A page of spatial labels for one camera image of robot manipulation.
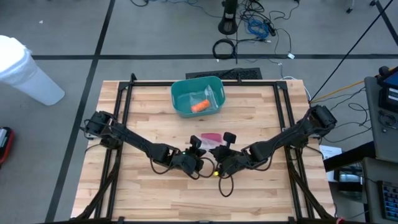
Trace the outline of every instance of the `white container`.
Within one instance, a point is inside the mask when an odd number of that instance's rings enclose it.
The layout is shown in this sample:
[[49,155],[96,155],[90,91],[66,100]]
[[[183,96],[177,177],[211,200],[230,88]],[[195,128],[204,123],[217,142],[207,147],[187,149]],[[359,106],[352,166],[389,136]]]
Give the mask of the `white container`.
[[0,82],[47,106],[65,96],[65,92],[36,65],[24,45],[3,35],[0,35]]

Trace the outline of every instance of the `butcher block tabletop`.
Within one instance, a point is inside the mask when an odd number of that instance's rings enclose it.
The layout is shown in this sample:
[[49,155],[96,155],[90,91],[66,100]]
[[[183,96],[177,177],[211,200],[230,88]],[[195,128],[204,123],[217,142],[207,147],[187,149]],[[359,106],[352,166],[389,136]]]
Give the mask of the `butcher block tabletop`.
[[[119,81],[103,82],[97,111],[113,113],[118,85]],[[304,85],[301,80],[289,80],[287,86],[297,121],[308,110]],[[219,113],[183,119],[173,108],[170,86],[134,86],[127,127],[152,142],[166,143],[182,151],[190,146],[191,135],[200,136],[201,133],[223,135],[231,132],[237,135],[236,144],[231,145],[235,150],[280,133],[271,86],[224,86],[224,91],[226,101]],[[288,124],[282,91],[280,97]],[[88,147],[98,143],[98,139],[89,141]],[[309,146],[319,149],[316,140],[310,140]],[[86,153],[71,217],[79,215],[97,193],[105,152],[105,148],[97,146]],[[205,157],[215,161],[210,153]],[[334,214],[321,154],[304,149],[302,157],[310,190],[324,208]],[[164,167],[155,165],[155,169],[160,171]],[[201,173],[209,174],[211,169],[211,164],[205,161]],[[269,170],[246,169],[234,174],[233,179],[234,191],[225,198],[219,193],[218,177],[193,180],[180,170],[155,174],[143,152],[124,144],[112,219],[123,216],[126,220],[137,221],[287,221],[287,217],[295,217],[283,148],[276,150]],[[227,194],[231,188],[230,180],[223,180],[221,186]],[[300,187],[298,189],[306,217],[305,201]],[[104,197],[102,216],[106,213],[108,197],[109,194]]]

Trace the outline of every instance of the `pink object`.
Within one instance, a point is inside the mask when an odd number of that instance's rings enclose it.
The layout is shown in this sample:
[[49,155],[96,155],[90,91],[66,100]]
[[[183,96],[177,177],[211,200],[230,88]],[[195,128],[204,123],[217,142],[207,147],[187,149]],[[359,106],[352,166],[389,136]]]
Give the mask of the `pink object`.
[[215,142],[218,142],[218,143],[222,143],[223,142],[222,138],[221,138],[221,135],[218,134],[218,133],[202,133],[202,134],[200,134],[200,137],[202,139],[205,138],[205,139],[209,139],[209,140],[212,140],[212,141],[215,141]]

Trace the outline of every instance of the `teal plastic bin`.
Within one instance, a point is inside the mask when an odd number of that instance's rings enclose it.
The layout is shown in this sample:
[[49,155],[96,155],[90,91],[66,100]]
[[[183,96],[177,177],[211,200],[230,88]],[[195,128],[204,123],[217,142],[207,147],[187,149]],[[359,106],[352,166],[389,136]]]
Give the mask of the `teal plastic bin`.
[[[213,90],[218,108],[192,113],[189,93],[204,91],[208,85]],[[172,85],[171,94],[174,109],[182,118],[215,114],[219,112],[225,102],[223,82],[218,77],[192,78],[175,82]]]

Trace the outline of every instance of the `orange carrot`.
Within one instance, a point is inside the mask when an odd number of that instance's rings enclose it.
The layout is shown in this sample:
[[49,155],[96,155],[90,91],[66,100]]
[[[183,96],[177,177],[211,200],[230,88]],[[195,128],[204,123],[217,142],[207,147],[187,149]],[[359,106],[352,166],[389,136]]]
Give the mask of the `orange carrot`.
[[191,110],[192,110],[192,112],[197,113],[197,112],[201,112],[201,111],[205,110],[209,106],[210,106],[210,101],[203,100],[202,102],[191,106]]

